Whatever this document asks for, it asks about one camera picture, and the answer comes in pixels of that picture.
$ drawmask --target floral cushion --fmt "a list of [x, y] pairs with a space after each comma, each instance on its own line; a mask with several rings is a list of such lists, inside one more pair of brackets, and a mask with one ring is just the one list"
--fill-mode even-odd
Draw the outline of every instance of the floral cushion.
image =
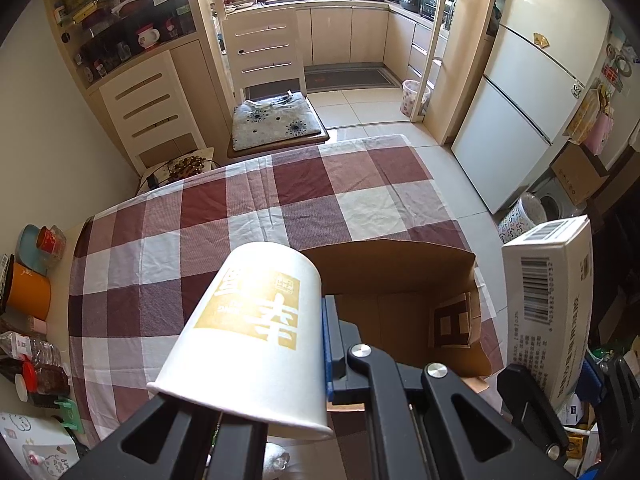
[[258, 102], [245, 101], [236, 107], [232, 145], [237, 152], [321, 131], [306, 98], [300, 92], [289, 92]]

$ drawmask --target trash bin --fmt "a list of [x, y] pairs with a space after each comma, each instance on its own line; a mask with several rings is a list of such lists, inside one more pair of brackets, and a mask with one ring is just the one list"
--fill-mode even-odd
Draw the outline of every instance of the trash bin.
[[498, 226], [498, 234], [505, 244], [546, 222], [545, 208], [537, 196], [525, 192]]
[[[400, 105], [400, 111], [407, 117], [411, 117], [411, 111], [414, 109], [415, 98], [418, 95], [418, 89], [420, 88], [420, 82], [408, 79], [402, 83], [402, 104]], [[431, 98], [431, 89], [427, 86], [424, 89], [422, 96], [422, 108], [426, 108]]]

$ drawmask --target plastic trash can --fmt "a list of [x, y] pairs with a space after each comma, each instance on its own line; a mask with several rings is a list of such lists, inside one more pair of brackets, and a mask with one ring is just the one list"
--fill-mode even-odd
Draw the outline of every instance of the plastic trash can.
[[[420, 82], [414, 81], [413, 79], [407, 79], [402, 83], [402, 104], [400, 105], [400, 111], [407, 117], [411, 117], [411, 111], [414, 109], [415, 98], [418, 95], [419, 88]], [[423, 110], [427, 107], [430, 98], [431, 89], [427, 86], [422, 96]]]

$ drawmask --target drawer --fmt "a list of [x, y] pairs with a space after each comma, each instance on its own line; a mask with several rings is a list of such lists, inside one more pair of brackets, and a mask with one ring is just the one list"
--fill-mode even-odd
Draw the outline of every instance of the drawer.
[[[431, 39], [431, 31], [421, 25], [415, 26], [414, 32], [414, 45], [419, 46], [425, 52], [429, 49], [429, 40]], [[435, 57], [444, 56], [444, 49], [447, 46], [447, 40], [442, 36], [438, 37], [438, 43], [436, 44]]]
[[[429, 78], [427, 79], [427, 86], [433, 90], [435, 88], [436, 79], [438, 78], [438, 70], [440, 70], [440, 66], [433, 63], [433, 67], [431, 72], [429, 72]], [[405, 79], [413, 79], [414, 81], [420, 81], [422, 76], [420, 73], [411, 65], [406, 68]]]
[[424, 63], [427, 61], [427, 54], [415, 45], [411, 46], [411, 54], [409, 54], [409, 64], [418, 72], [424, 70]]

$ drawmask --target oven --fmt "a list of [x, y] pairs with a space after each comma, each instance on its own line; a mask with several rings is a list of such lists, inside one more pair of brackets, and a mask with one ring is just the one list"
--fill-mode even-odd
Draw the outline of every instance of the oven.
[[[433, 21], [436, 15], [436, 4], [438, 0], [420, 0], [420, 15], [428, 20]], [[453, 10], [456, 0], [447, 0], [445, 2], [444, 13], [442, 15], [442, 23], [444, 28], [449, 30], [453, 20]]]

